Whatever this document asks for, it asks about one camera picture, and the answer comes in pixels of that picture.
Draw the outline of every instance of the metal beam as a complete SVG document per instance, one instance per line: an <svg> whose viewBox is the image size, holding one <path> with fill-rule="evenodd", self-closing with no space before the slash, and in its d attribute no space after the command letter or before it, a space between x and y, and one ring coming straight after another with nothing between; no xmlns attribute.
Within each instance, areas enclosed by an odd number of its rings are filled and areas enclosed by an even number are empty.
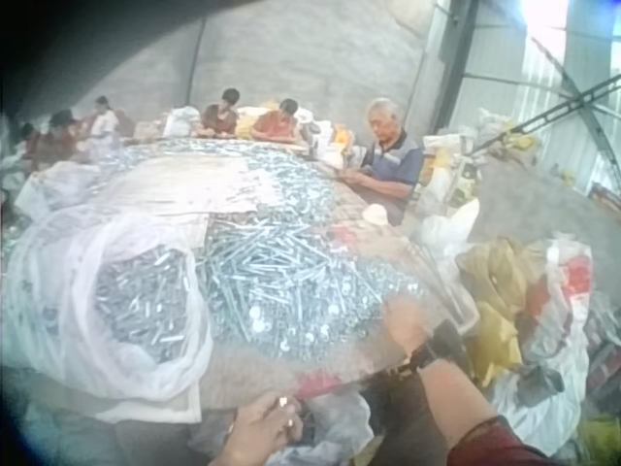
<svg viewBox="0 0 621 466"><path fill-rule="evenodd" d="M485 141L480 146L477 146L470 152L470 154L487 149L494 143L502 141L506 136L509 136L510 134L532 133L534 131L542 129L544 126L558 119L566 117L573 112L579 111L586 105L589 105L598 99L606 97L611 92L616 92L619 89L621 89L621 75L617 75L613 78L610 78L609 80L604 81L603 83L599 83L598 85L582 92L580 95L574 97L573 99L568 100L567 102L563 102L562 104L555 105L554 107L546 110L542 114L539 114L527 121L524 121L517 126L513 126L507 131L504 131L498 136L488 141Z"/></svg>
<svg viewBox="0 0 621 466"><path fill-rule="evenodd" d="M454 12L455 8L460 8L458 12ZM447 24L446 32L444 32L443 48L448 49L450 46L451 54L445 56L443 61L448 64L442 77L439 95L442 96L441 104L436 108L432 121L434 129L438 131L440 128L447 126L450 117L457 103L457 96L462 83L466 64L468 63L468 54L473 41L474 23L476 22L476 12L478 11L478 0L453 0L451 2L451 15L453 21ZM455 30L450 37L451 43L447 44L447 32L449 25L454 24Z"/></svg>
<svg viewBox="0 0 621 466"><path fill-rule="evenodd" d="M550 53L548 50L536 37L529 33L527 25L522 21L521 17L516 17L512 12L508 12L505 8L499 5L495 0L482 0L485 5L487 5L491 10L499 14L500 16L507 19L511 22L516 28L523 31L527 37L537 46L539 51L541 51L547 60L557 69L557 71L561 74L563 78L563 87L574 97L580 95L580 90L577 85L573 81L572 77L565 71L564 66ZM617 184L617 189L621 192L621 169L619 168L619 159L612 148L612 144L610 140L607 138L604 129L600 125L600 122L595 117L595 114L591 109L587 106L581 106L578 110L582 121L586 125L589 133L591 133L591 137L595 142L598 150L602 154L602 156L607 159L610 164L610 169L612 170L612 178L615 180Z"/></svg>
<svg viewBox="0 0 621 466"><path fill-rule="evenodd" d="M502 84L509 84L509 85L525 85L528 87L533 87L535 89L541 89L547 92L553 92L563 99L573 98L567 92L564 92L562 88L552 87L552 86L545 85L545 84L529 83L528 81L520 81L520 80L509 80L507 78L498 78L496 76L477 75L475 73L464 73L464 78L469 78L471 80L491 81L493 83L502 83ZM588 104L587 106L595 110L596 112L607 115L608 117L613 117L613 118L621 120L621 114L612 110L608 105L593 103L593 104Z"/></svg>
<svg viewBox="0 0 621 466"><path fill-rule="evenodd" d="M475 29L510 29L514 27L511 24L489 24L485 22L480 22L474 25ZM621 36L612 35L612 36L600 36L598 34L589 34L588 32L576 31L575 29L568 29L567 27L559 27L559 26L547 26L541 25L544 29L550 29L553 31L562 31L571 36L583 37L585 39L591 39L593 41L600 42L621 42Z"/></svg>

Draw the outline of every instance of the person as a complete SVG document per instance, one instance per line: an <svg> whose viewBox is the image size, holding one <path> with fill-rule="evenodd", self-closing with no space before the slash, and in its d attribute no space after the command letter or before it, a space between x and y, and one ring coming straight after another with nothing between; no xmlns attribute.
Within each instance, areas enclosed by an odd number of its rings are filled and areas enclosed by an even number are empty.
<svg viewBox="0 0 621 466"><path fill-rule="evenodd" d="M95 159L120 148L118 118L104 95L95 100L95 119L86 140L90 157Z"/></svg>
<svg viewBox="0 0 621 466"><path fill-rule="evenodd" d="M77 125L70 109L56 112L49 118L49 131L41 134L30 123L21 128L26 142L24 159L31 160L31 171L49 168L61 160L69 160L77 152Z"/></svg>
<svg viewBox="0 0 621 466"><path fill-rule="evenodd" d="M385 302L383 310L388 333L406 354L412 354L415 358L416 352L424 347L428 339L416 303L400 295ZM466 374L449 360L432 360L415 371L411 378L422 382L435 427L441 432L449 450L445 464L556 464L540 451L522 444ZM298 412L299 404L293 398L287 397L287 404L282 407L276 393L268 393L239 408L224 449L211 465L265 464L272 453L301 438L303 424ZM421 464L415 457L415 451L397 451L394 448L390 437L399 434L386 433L372 465ZM417 439L403 438L402 435L400 440L411 445Z"/></svg>
<svg viewBox="0 0 621 466"><path fill-rule="evenodd" d="M399 108L390 99L374 100L367 116L377 141L367 151L362 169L344 170L341 179L369 204L384 206L388 221L399 225L424 156L403 128Z"/></svg>
<svg viewBox="0 0 621 466"><path fill-rule="evenodd" d="M250 136L256 141L293 144L297 141L298 120L294 117L298 103L284 99L278 110L271 110L259 117L250 128Z"/></svg>
<svg viewBox="0 0 621 466"><path fill-rule="evenodd" d="M219 104L209 105L203 112L203 130L198 136L206 138L232 139L235 138L238 115L235 105L240 100L240 92L235 88L226 89L222 93Z"/></svg>

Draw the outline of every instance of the red shirt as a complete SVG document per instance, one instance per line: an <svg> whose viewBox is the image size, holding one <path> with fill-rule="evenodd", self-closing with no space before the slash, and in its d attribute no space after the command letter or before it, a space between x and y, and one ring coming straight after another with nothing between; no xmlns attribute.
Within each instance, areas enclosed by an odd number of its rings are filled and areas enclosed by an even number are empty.
<svg viewBox="0 0 621 466"><path fill-rule="evenodd" d="M503 417L483 422L448 454L448 466L558 465L537 449L524 445Z"/></svg>
<svg viewBox="0 0 621 466"><path fill-rule="evenodd" d="M294 116L283 117L280 110L271 110L254 123L254 129L268 136L281 138L294 136L298 124Z"/></svg>
<svg viewBox="0 0 621 466"><path fill-rule="evenodd" d="M237 127L238 115L235 111L229 110L224 118L220 118L219 106L217 104L209 105L203 112L203 127L211 128L215 134L226 133L235 134Z"/></svg>

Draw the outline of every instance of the hand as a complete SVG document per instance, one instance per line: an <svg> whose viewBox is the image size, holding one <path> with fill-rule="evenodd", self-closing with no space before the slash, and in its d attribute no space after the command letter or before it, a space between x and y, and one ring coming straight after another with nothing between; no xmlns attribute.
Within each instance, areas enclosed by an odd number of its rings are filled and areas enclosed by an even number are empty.
<svg viewBox="0 0 621 466"><path fill-rule="evenodd" d="M364 175L362 173L352 169L343 170L339 175L341 180L352 185L360 184L363 177Z"/></svg>
<svg viewBox="0 0 621 466"><path fill-rule="evenodd" d="M427 340L423 318L411 296L398 294L383 303L384 325L408 356Z"/></svg>
<svg viewBox="0 0 621 466"><path fill-rule="evenodd" d="M281 408L280 396L269 392L238 409L224 450L212 466L262 466L272 453L302 438L300 405L287 397L287 405Z"/></svg>

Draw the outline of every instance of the pile of screws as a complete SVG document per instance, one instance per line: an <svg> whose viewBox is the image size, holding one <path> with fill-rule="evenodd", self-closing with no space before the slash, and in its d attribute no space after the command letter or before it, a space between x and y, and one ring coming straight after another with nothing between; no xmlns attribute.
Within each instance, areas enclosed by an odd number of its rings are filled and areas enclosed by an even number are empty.
<svg viewBox="0 0 621 466"><path fill-rule="evenodd" d="M241 340L271 357L320 359L336 342L364 338L383 298L416 296L417 279L386 263L331 248L303 223L217 221L197 275L221 341Z"/></svg>
<svg viewBox="0 0 621 466"><path fill-rule="evenodd" d="M160 246L102 267L95 310L117 341L138 345L162 363L180 356L188 290L185 256Z"/></svg>
<svg viewBox="0 0 621 466"><path fill-rule="evenodd" d="M268 172L277 182L283 200L282 205L265 210L273 219L316 225L326 222L334 209L331 182L308 162L277 146L250 141L175 139L113 152L98 160L102 174L90 187L90 192L92 195L99 193L114 176L133 169L144 160L189 152L244 157L250 169Z"/></svg>

